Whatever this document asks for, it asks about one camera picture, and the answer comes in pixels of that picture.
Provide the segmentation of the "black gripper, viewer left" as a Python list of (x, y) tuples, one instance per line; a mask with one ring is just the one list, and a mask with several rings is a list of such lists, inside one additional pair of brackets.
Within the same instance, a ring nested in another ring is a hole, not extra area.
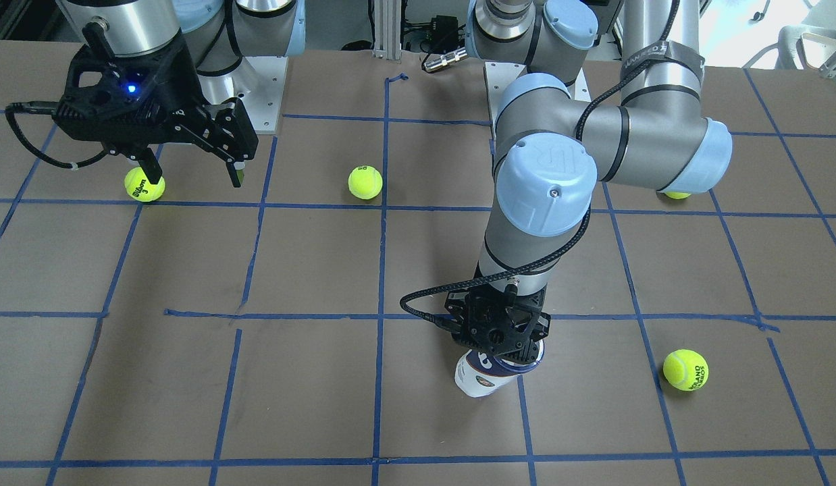
[(121, 57), (102, 30), (84, 31), (53, 120), (70, 138), (102, 142), (135, 160), (150, 184), (163, 172), (149, 147), (189, 142), (226, 162), (234, 188), (243, 185), (257, 133), (241, 99), (211, 104), (181, 33), (150, 53)]

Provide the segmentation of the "black gripper, viewer right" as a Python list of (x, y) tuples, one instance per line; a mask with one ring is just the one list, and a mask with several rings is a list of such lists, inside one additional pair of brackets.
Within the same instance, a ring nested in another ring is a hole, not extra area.
[(503, 292), (491, 284), (450, 292), (445, 307), (453, 324), (448, 332), (462, 347), (530, 365), (539, 360), (539, 342), (550, 333), (550, 315), (542, 311), (545, 295), (545, 288), (517, 295), (513, 284)]

